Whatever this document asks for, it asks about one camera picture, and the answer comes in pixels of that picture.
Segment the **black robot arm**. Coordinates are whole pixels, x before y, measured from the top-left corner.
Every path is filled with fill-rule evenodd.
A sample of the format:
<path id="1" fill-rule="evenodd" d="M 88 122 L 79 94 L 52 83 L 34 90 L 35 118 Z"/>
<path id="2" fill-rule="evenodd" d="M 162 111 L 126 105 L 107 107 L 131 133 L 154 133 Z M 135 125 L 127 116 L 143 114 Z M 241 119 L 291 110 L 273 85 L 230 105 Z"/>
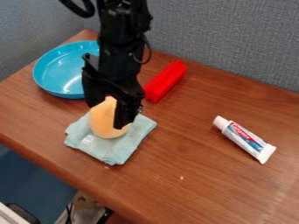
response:
<path id="1" fill-rule="evenodd" d="M 83 55 L 82 85 L 90 107 L 98 106 L 110 96 L 116 99 L 112 127 L 119 130 L 143 109 L 146 92 L 138 74 L 152 58 L 146 37 L 152 16 L 147 0 L 98 0 L 98 14 L 99 55 Z"/>

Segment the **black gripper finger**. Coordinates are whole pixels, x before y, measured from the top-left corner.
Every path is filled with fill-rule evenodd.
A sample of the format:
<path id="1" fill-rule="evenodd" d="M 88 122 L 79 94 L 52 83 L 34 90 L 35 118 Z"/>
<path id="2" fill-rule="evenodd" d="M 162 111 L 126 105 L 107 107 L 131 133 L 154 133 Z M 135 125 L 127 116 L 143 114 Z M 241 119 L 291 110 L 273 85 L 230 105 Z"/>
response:
<path id="1" fill-rule="evenodd" d="M 107 86 L 103 80 L 83 77 L 83 90 L 88 106 L 92 108 L 99 105 L 107 97 Z"/>
<path id="2" fill-rule="evenodd" d="M 118 130 L 122 130 L 136 119 L 140 109 L 140 97 L 128 95 L 116 98 L 114 127 Z"/>

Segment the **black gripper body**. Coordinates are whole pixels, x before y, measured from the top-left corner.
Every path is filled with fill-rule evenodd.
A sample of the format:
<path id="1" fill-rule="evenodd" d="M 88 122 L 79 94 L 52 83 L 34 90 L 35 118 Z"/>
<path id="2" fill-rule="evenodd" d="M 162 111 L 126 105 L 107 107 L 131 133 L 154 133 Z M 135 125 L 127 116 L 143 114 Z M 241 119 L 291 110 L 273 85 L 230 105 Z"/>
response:
<path id="1" fill-rule="evenodd" d="M 104 41 L 98 42 L 99 56 L 84 54 L 83 77 L 104 81 L 107 96 L 115 98 L 123 96 L 138 96 L 142 100 L 146 97 L 144 90 L 136 76 L 140 73 L 144 57 L 146 42 L 138 40 L 127 45 L 112 45 Z"/>

